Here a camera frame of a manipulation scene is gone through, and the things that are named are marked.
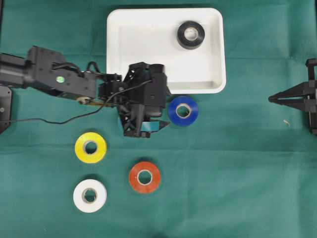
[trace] yellow tape roll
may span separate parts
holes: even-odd
[[[89,142],[94,142],[97,149],[94,153],[89,154],[86,151],[86,145]],[[105,139],[94,132],[87,132],[82,134],[76,141],[75,153],[76,156],[84,163],[93,164],[103,159],[107,152],[107,144]]]

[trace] green fabric surface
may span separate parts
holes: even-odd
[[[6,0],[0,50],[24,57],[32,45],[46,47],[81,68],[95,60],[104,71],[107,15],[143,7],[218,9],[225,89],[191,95],[197,121],[171,124],[150,139],[123,137],[116,110],[107,108],[65,125],[12,123],[0,135],[1,237],[316,237],[316,137],[304,113],[267,100],[308,79],[305,61],[317,57],[314,0]],[[32,88],[13,91],[13,119],[61,121],[95,109]],[[107,140],[98,164],[75,156],[86,131]],[[138,161],[160,169],[154,193],[130,187]],[[93,214],[73,204],[86,178],[108,192]]]

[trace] blue tape roll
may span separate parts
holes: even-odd
[[[189,110],[189,114],[186,117],[180,117],[177,114],[177,109],[180,106],[185,106]],[[191,97],[187,96],[180,96],[173,99],[168,107],[168,115],[170,120],[179,126],[188,126],[192,124],[197,119],[198,112],[199,110],[197,103]]]

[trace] green led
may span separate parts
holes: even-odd
[[[63,83],[63,82],[65,82],[65,78],[63,76],[58,76],[58,77],[56,77],[56,81],[58,83]]]

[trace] white tape roll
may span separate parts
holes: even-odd
[[[85,198],[85,194],[88,190],[95,193],[95,199],[93,201],[88,201]],[[75,206],[82,212],[96,212],[105,204],[107,200],[107,190],[101,182],[94,179],[87,179],[81,181],[75,187],[73,198]]]

